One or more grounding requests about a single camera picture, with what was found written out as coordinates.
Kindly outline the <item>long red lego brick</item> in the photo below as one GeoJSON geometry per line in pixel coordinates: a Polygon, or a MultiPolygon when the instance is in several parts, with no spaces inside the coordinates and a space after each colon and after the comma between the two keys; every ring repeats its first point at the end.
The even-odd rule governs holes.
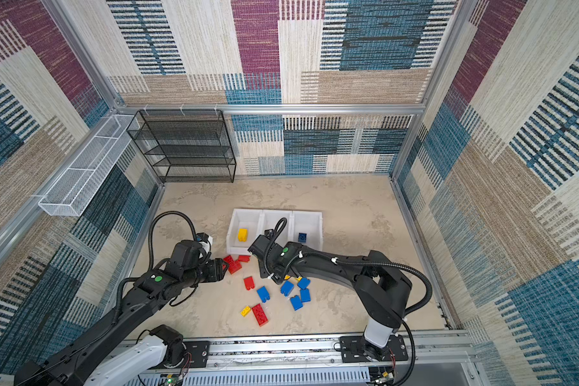
{"type": "Polygon", "coordinates": [[[269,319],[262,307],[262,304],[257,304],[252,308],[252,313],[257,321],[258,326],[264,326],[268,323],[269,319]]]}

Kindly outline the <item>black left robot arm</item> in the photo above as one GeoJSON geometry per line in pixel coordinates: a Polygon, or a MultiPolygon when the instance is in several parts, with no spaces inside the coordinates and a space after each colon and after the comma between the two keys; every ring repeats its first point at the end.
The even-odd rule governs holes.
{"type": "Polygon", "coordinates": [[[115,307],[42,364],[25,363],[15,385],[83,385],[128,335],[186,288],[222,281],[229,264],[210,258],[197,241],[180,241],[172,255],[138,278],[122,280],[115,307]]]}

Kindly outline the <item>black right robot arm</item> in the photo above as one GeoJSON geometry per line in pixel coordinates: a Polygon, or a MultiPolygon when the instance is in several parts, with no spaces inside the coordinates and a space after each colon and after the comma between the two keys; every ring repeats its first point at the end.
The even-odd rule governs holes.
{"type": "Polygon", "coordinates": [[[368,313],[368,326],[355,345],[355,353],[371,361],[389,357],[389,338],[412,311],[407,306],[413,284],[407,275],[412,267],[393,263],[375,250],[368,256],[344,256],[317,251],[297,242],[284,246],[264,235],[248,251],[257,257],[276,283],[285,276],[318,278],[352,288],[368,313]]]}

